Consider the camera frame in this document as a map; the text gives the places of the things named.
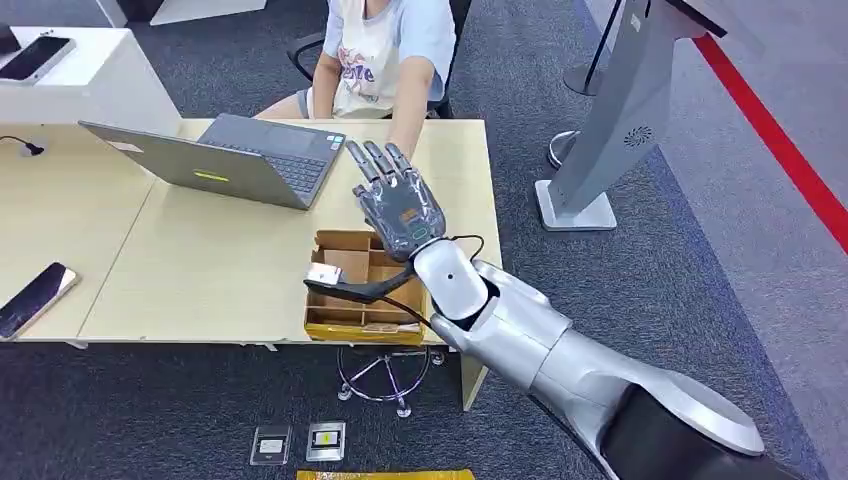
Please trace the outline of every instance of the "robotic arm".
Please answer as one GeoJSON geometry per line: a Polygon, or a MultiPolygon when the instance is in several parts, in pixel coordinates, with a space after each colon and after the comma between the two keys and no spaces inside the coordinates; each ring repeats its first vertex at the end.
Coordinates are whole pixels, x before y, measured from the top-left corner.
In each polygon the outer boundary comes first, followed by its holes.
{"type": "Polygon", "coordinates": [[[442,210],[397,147],[386,146],[387,159],[374,143],[364,146],[371,159],[348,142],[368,180],[353,193],[407,269],[380,284],[307,278],[310,289],[371,303],[417,275],[437,311],[433,331],[550,405],[536,400],[612,480],[800,478],[763,455],[753,420],[718,393],[581,335],[533,287],[469,261],[444,237],[442,210]]]}

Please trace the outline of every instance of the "red stripe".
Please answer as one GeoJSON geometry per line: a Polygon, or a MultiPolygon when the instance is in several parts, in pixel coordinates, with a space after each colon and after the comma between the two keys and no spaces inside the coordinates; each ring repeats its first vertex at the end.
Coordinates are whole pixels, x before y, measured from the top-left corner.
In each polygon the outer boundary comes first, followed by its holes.
{"type": "Polygon", "coordinates": [[[848,211],[836,195],[827,188],[810,162],[804,158],[798,147],[786,135],[786,132],[774,119],[774,116],[763,105],[757,94],[751,89],[739,70],[733,66],[730,59],[718,46],[710,34],[694,39],[701,55],[710,64],[724,88],[733,97],[742,114],[748,119],[754,130],[766,144],[772,155],[789,175],[792,183],[807,200],[815,214],[830,230],[833,238],[848,253],[848,211]]]}

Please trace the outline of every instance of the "smartphone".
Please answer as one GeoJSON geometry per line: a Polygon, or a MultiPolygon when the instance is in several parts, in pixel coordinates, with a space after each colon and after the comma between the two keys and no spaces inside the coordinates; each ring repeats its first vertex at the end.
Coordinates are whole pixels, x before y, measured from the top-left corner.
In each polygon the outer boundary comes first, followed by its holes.
{"type": "Polygon", "coordinates": [[[50,264],[0,308],[0,339],[14,339],[70,290],[78,279],[76,272],[61,263],[50,264]]]}
{"type": "Polygon", "coordinates": [[[70,38],[41,36],[0,68],[0,80],[35,83],[74,47],[70,38]]]}

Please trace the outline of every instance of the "laptop lid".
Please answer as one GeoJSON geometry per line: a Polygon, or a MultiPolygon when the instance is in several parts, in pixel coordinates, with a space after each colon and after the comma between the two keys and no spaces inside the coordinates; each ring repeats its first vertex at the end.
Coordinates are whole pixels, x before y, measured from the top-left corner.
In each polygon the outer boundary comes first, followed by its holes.
{"type": "Polygon", "coordinates": [[[300,210],[307,208],[261,155],[91,122],[78,123],[168,183],[300,210]]]}

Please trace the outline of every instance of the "chair wheel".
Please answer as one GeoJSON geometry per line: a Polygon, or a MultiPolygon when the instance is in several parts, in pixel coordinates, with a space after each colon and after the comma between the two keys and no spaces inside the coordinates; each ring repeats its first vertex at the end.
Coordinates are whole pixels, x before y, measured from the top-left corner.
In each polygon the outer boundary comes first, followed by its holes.
{"type": "Polygon", "coordinates": [[[339,400],[344,402],[345,400],[350,400],[350,397],[352,397],[352,396],[353,396],[353,392],[350,391],[350,387],[348,387],[347,384],[342,385],[342,389],[339,390],[339,394],[338,394],[339,400]]]}

